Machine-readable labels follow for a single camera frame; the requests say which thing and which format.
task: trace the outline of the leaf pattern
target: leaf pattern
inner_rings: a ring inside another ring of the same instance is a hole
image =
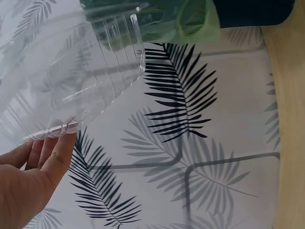
[[[145,80],[150,89],[157,92],[145,94],[162,99],[156,102],[168,108],[146,114],[152,120],[164,120],[155,133],[172,136],[164,142],[178,138],[184,133],[206,137],[197,130],[211,120],[204,118],[202,112],[217,99],[217,92],[214,91],[216,71],[206,73],[207,64],[196,70],[201,54],[192,60],[195,45],[189,51],[188,45],[154,45],[154,49],[145,49]]]
[[[2,24],[3,24],[3,19],[0,16],[0,37],[2,36]]]
[[[233,229],[235,226],[230,226],[233,219],[233,209],[230,211],[228,216],[224,216],[220,212],[216,214],[212,214],[210,211],[207,211],[205,217],[194,216],[191,219],[189,224],[182,223],[172,223],[170,226],[155,226],[155,225],[147,225],[147,229]]]
[[[23,15],[23,20],[17,26],[17,30],[14,33],[14,38],[21,35],[29,29],[35,28],[38,24],[48,19],[52,13],[51,5],[56,4],[55,0],[35,0],[33,4],[27,9],[27,12]],[[33,34],[27,35],[24,38],[23,48],[29,45],[38,34],[38,31]]]
[[[58,229],[62,228],[62,224],[54,216],[61,213],[60,211],[45,208],[41,213],[36,215],[24,229]]]
[[[34,0],[16,0],[13,5],[12,17],[15,18],[22,13]]]
[[[251,45],[252,43],[259,45],[264,42],[259,26],[230,28],[226,36],[232,44],[239,47]]]
[[[121,225],[139,221],[140,205],[135,197],[122,200],[119,193],[122,183],[116,182],[116,176],[111,170],[111,159],[106,158],[103,147],[97,147],[92,154],[93,140],[84,132],[79,132],[75,144],[75,154],[69,175],[79,192],[76,202],[92,219],[105,219],[105,226],[119,229]]]
[[[275,96],[274,82],[270,82],[266,84],[266,86],[271,88],[269,91],[267,91],[267,94],[271,96]],[[276,148],[280,144],[280,126],[279,126],[279,118],[277,111],[277,101],[275,101],[270,106],[268,106],[264,111],[271,114],[271,117],[265,122],[265,126],[267,126],[268,128],[267,131],[265,132],[265,135],[268,136],[267,143],[274,142],[273,150],[276,150]]]
[[[65,61],[54,61],[49,67],[47,78],[44,79],[44,83],[35,87],[42,93],[53,93],[54,88],[67,90],[68,88],[79,90],[78,86],[82,86],[83,83],[90,76],[83,74],[83,68],[89,65],[91,60],[90,44],[84,44],[82,46],[77,45],[80,43],[86,35],[86,28],[83,24],[77,26],[74,33],[71,34],[63,45],[63,48],[59,50],[56,55],[56,60],[63,57],[67,52],[76,52],[74,58],[65,59]],[[52,107],[58,105],[56,96],[50,96]]]
[[[143,113],[138,111],[136,115],[132,115],[130,121],[139,133],[125,131],[129,138],[121,139],[127,143],[124,148],[132,150],[128,153],[129,155],[141,158],[135,164],[153,164],[173,160],[179,148],[181,148],[183,157],[178,163],[172,167],[158,166],[152,168],[144,176],[149,178],[149,183],[158,182],[158,189],[161,188],[164,192],[173,192],[171,201],[184,200],[187,195],[184,185],[186,170],[196,163],[225,159],[223,146],[222,144],[217,146],[216,142],[212,140],[212,147],[209,148],[205,140],[196,135],[188,139],[181,136],[175,141],[163,143],[165,137],[154,133],[156,127],[146,128],[146,126],[152,124],[156,126],[162,124],[163,121],[147,119],[145,116],[147,112],[151,112],[151,110],[148,108]],[[196,204],[197,208],[205,206],[206,210],[223,214],[232,207],[230,206],[232,192],[256,197],[233,188],[233,185],[242,181],[249,174],[249,172],[238,173],[239,165],[239,162],[234,162],[194,169],[189,176],[191,204]]]

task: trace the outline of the wooden table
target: wooden table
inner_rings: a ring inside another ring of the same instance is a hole
[[[305,0],[290,17],[263,28],[274,73],[281,170],[274,229],[305,229]]]

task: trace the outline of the tablecloth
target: tablecloth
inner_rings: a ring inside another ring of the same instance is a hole
[[[0,36],[71,2],[0,0]],[[260,28],[145,49],[145,75],[78,133],[69,172],[25,228],[271,229],[280,138]]]

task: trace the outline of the clear plastic bottle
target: clear plastic bottle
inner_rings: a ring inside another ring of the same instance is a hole
[[[1,132],[16,144],[58,137],[102,113],[145,71],[142,7],[70,13],[0,47]]]

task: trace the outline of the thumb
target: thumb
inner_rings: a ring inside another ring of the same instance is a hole
[[[41,168],[41,171],[50,180],[54,190],[69,169],[75,141],[76,134],[60,137],[51,156]]]

